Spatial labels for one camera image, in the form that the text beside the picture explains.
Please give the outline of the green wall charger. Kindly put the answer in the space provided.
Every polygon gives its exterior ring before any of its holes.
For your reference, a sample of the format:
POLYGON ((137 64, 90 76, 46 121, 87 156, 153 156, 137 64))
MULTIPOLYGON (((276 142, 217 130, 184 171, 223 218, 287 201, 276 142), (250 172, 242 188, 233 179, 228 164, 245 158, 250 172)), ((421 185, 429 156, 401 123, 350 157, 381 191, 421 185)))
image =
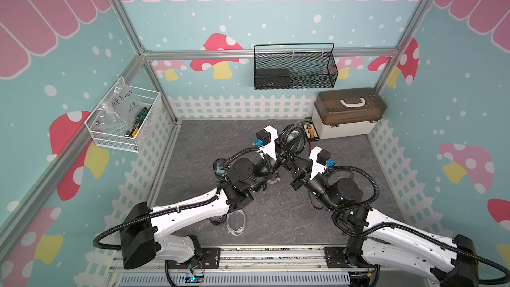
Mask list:
POLYGON ((287 144, 288 144, 288 143, 291 143, 291 142, 293 142, 294 140, 299 140, 300 138, 301 138, 301 133, 300 133, 299 131, 297 131, 297 130, 294 130, 294 131, 292 131, 292 132, 288 135, 286 143, 287 143, 287 144))

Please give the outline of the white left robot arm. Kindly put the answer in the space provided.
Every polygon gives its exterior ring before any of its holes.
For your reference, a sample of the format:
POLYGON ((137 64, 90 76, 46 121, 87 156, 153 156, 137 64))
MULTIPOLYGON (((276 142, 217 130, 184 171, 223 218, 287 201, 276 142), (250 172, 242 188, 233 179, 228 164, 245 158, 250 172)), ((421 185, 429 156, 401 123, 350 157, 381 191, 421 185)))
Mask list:
POLYGON ((253 201, 252 192, 261 190, 279 167, 290 167, 294 158, 291 152, 278 148, 273 158, 262 154, 255 165, 244 157, 248 152, 216 160, 213 168, 220 182, 203 195, 165 207, 137 204, 126 217, 126 227, 120 230, 123 267, 132 270, 153 260, 164 260, 197 268, 204 258, 198 238, 174 233, 199 221, 242 210, 253 201))

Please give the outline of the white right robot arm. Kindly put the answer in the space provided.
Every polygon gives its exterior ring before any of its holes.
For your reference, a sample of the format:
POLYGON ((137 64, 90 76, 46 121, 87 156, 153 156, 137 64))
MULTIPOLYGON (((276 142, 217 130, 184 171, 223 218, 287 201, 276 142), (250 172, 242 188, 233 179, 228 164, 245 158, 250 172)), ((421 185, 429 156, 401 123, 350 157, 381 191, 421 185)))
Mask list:
POLYGON ((472 241, 408 227, 371 207, 379 196, 374 179, 357 167, 295 158, 287 163, 292 187, 305 187, 332 212, 334 225, 349 240, 338 261, 351 267, 393 267, 441 286, 479 286, 472 241))

